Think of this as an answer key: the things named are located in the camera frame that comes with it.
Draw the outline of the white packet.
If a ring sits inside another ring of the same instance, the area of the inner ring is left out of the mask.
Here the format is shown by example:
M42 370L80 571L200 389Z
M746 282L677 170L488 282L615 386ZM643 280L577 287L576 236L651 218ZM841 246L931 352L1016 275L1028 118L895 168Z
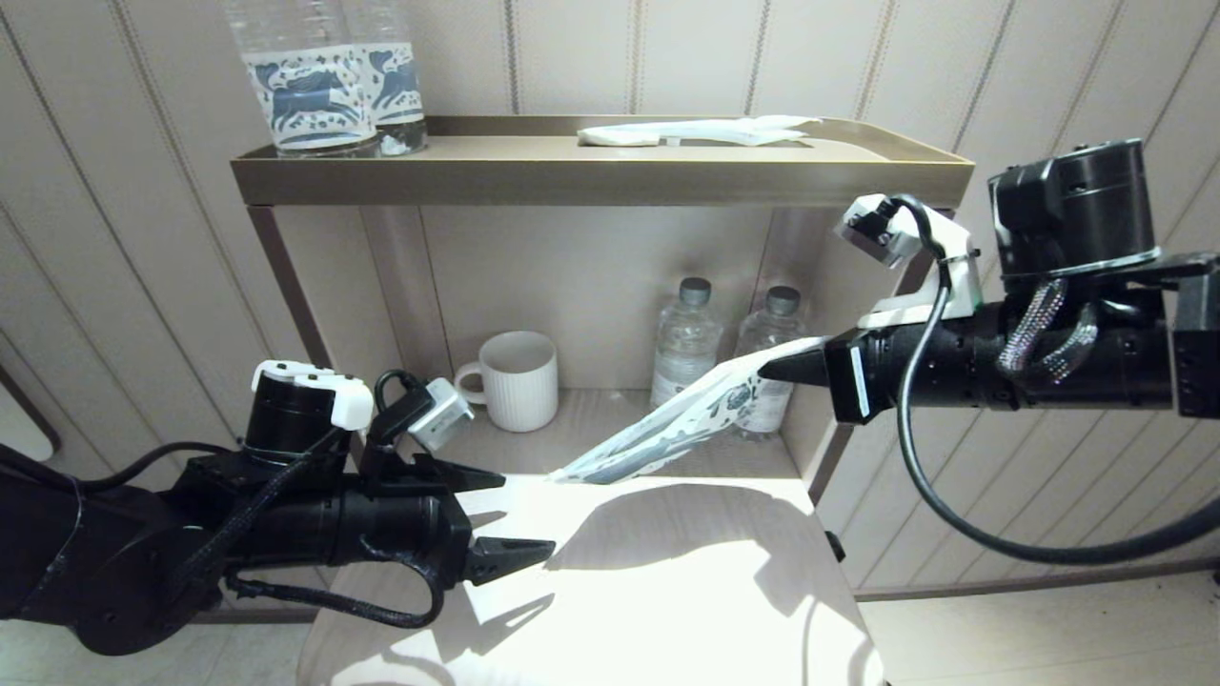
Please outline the white packet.
M797 114L766 114L736 120L683 120L658 123L654 135L661 142L715 142L741 146L762 146L797 142L805 135L806 125L821 123L821 117Z

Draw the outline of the white folded sachet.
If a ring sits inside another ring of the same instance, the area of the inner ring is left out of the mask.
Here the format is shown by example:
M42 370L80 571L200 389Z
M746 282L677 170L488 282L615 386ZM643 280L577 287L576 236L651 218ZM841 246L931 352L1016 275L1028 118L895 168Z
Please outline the white folded sachet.
M654 131L633 131L631 127L594 127L577 131L580 146L597 148L651 148L660 144Z

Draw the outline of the white pouch blue horse print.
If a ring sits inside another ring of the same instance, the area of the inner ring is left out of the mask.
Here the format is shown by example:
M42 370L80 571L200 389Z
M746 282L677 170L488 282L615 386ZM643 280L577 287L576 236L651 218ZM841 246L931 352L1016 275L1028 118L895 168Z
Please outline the white pouch blue horse print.
M787 414L792 382L765 378L762 366L782 356L815 352L828 337L806 337L716 365L684 391L628 427L601 439L547 477L555 483L614 485L684 457L732 427L775 433Z

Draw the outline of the small capped water bottle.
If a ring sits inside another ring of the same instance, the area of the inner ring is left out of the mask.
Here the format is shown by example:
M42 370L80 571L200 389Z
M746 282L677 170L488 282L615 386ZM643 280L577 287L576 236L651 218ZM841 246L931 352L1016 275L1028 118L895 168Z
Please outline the small capped water bottle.
M676 298L662 308L653 364L651 408L680 395L719 364L723 325L710 308L711 295L710 281L689 276L681 281Z
M802 293L789 286L767 291L762 308L752 312L738 330L734 356L744 356L806 337L806 326L798 317ZM765 442L780 433L794 385L762 378L754 399L732 430L738 439Z

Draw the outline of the beige wooden shelf unit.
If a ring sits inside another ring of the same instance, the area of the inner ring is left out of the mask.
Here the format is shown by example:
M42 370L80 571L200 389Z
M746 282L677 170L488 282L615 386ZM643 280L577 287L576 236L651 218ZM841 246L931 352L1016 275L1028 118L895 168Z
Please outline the beige wooden shelf unit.
M449 374L501 331L558 344L562 399L536 433L476 417L440 453L501 472L460 496L477 533L558 542L550 564L447 594L428 627L318 612L304 686L884 686L809 481L834 427L797 394L780 444L711 439L608 487L547 474L647 413L655 312L684 272L750 308L767 276L830 305L837 334L914 270L872 284L830 234L853 200L910 192L954 212L974 164L837 118L780 146L584 146L601 117L440 116L422 153L233 160L307 360L375 378Z

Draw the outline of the large horse-label water bottle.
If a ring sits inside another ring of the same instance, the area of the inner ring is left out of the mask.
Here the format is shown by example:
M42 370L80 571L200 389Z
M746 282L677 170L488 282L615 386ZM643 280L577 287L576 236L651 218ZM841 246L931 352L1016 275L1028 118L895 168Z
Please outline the large horse-label water bottle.
M342 0L357 52L377 155L423 151L428 143L407 0Z
M342 0L218 0L282 156L364 151L377 131Z

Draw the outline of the white ribbed mug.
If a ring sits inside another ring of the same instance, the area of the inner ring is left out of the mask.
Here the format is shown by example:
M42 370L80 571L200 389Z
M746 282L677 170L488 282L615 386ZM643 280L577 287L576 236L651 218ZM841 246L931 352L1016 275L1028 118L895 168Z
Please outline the white ribbed mug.
M558 347L532 331L494 334L477 359L453 378L465 400L484 406L490 422L508 433L532 433L558 416Z

